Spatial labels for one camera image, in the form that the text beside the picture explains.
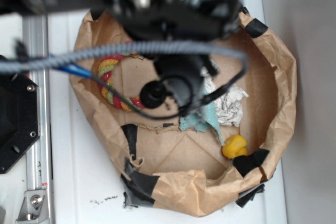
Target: white wall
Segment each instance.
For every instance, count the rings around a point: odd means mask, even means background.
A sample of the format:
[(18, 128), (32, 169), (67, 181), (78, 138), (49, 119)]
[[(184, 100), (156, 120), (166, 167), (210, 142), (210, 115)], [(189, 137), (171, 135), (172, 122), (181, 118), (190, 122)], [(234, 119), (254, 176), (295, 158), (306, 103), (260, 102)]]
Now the white wall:
[(335, 223), (336, 0), (263, 0), (298, 60), (297, 124), (282, 159), (288, 222)]

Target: white table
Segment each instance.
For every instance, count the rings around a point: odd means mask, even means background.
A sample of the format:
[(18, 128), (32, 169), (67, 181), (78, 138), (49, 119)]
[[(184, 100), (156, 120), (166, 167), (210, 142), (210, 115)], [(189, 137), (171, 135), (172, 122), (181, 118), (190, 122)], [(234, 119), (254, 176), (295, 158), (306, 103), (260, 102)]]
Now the white table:
[[(243, 1), (252, 16), (264, 21), (261, 0)], [(48, 17), (50, 52), (73, 50), (85, 13), (82, 10)], [(281, 163), (273, 179), (266, 183), (266, 191), (257, 194), (244, 209), (232, 203), (209, 216), (194, 218), (154, 208), (123, 208), (120, 178), (86, 121), (64, 73), (50, 72), (50, 109), (56, 223), (287, 223)], [(3, 179), (7, 183), (12, 180), (10, 176), (21, 180), (19, 170), (24, 169), (21, 160)], [(8, 188), (8, 195), (15, 194), (15, 186), (8, 184)], [(20, 190), (23, 198), (24, 188)], [(15, 198), (15, 202), (6, 202), (18, 212), (22, 201)]]

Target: black tape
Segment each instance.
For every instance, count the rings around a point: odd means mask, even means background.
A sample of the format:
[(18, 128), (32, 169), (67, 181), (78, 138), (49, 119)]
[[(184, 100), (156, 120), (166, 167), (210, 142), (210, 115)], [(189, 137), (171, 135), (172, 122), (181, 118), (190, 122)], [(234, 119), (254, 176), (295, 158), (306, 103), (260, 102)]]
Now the black tape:
[(132, 159), (136, 160), (137, 158), (136, 139), (138, 135), (138, 127), (134, 124), (126, 124), (121, 126), (121, 128), (124, 131), (124, 134), (127, 138), (130, 154), (133, 155)]
[(263, 35), (267, 29), (268, 27), (256, 18), (248, 23), (245, 27), (245, 31), (251, 36), (252, 39)]
[(169, 126), (173, 126), (174, 124), (173, 123), (164, 123), (162, 125), (163, 128), (166, 128), (166, 127), (169, 127)]
[(236, 200), (236, 204), (241, 208), (245, 207), (245, 205), (254, 199), (254, 196), (258, 193), (263, 193), (265, 191), (265, 185), (257, 185), (250, 190), (246, 190), (239, 194), (239, 199)]
[(260, 167), (265, 161), (269, 151), (258, 149), (249, 156), (239, 156), (231, 159), (233, 166), (245, 177), (254, 168)]
[(131, 178), (128, 181), (123, 175), (127, 197), (125, 203), (130, 206), (153, 206), (155, 200), (151, 198), (159, 176), (149, 176), (136, 171), (129, 159), (126, 159), (125, 172)]
[(248, 9), (246, 8), (246, 6), (243, 6), (241, 8), (241, 11), (244, 13), (244, 14), (248, 14)]
[(100, 18), (100, 16), (103, 14), (105, 10), (102, 9), (91, 9), (90, 13), (91, 13), (91, 17), (93, 20), (97, 20)]

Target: metal bracket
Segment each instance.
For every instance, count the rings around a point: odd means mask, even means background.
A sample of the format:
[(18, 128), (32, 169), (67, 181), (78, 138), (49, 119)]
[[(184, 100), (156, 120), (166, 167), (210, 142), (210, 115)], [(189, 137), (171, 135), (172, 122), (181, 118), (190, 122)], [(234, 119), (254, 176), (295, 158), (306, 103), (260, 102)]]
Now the metal bracket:
[(38, 91), (24, 74), (0, 76), (0, 174), (7, 173), (39, 138)]
[(48, 218), (49, 207), (46, 190), (26, 191), (19, 217), (15, 223), (38, 224)]

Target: screw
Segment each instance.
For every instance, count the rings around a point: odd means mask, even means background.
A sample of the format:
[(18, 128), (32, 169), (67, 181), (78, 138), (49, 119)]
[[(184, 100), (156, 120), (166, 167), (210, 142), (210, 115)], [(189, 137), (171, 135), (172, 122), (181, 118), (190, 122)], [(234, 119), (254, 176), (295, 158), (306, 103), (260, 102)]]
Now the screw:
[(29, 92), (33, 92), (33, 91), (35, 90), (34, 85), (29, 85), (29, 86), (27, 87), (27, 90), (28, 90)]
[(33, 214), (26, 214), (26, 220), (32, 220), (34, 218)]
[(30, 202), (35, 208), (40, 207), (42, 205), (42, 197), (34, 195), (30, 198)]

